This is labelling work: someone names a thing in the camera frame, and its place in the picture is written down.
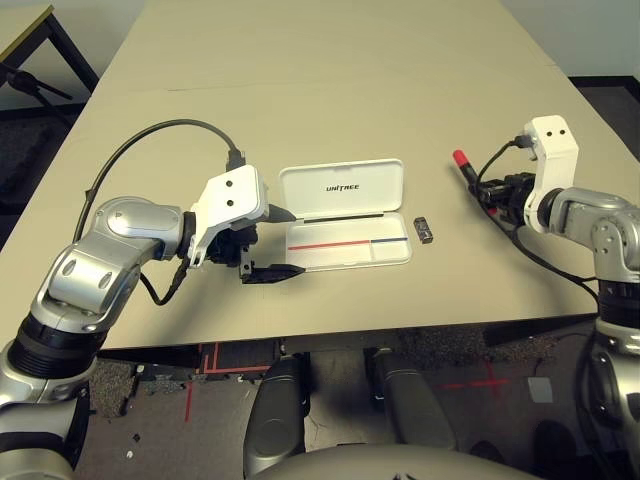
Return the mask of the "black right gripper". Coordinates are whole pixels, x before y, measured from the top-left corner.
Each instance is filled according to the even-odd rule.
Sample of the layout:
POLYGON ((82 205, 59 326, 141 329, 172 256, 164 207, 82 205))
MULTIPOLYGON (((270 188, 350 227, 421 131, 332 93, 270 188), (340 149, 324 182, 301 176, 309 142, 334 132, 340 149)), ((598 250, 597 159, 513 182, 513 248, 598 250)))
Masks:
POLYGON ((498 213, 506 223, 524 223, 524 208, 533 189, 533 174, 522 172, 507 175, 503 180, 469 182, 470 193, 487 192, 479 195, 478 202, 487 213, 498 213))

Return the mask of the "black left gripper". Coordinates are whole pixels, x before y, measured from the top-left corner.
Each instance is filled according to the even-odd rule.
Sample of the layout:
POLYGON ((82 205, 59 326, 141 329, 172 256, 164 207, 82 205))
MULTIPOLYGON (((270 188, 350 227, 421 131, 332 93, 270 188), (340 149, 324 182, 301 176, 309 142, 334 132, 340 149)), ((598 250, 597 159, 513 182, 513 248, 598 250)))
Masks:
MULTIPOLYGON (((268 205, 268 223, 295 222, 290 211, 273 204, 268 205)), ((305 272, 303 267, 290 264, 271 264, 268 267, 252 266, 249 249, 258 241, 255 225, 240 230, 226 229, 218 233, 208 247, 208 260, 215 264, 239 269, 245 285, 274 284, 294 278, 305 272)))

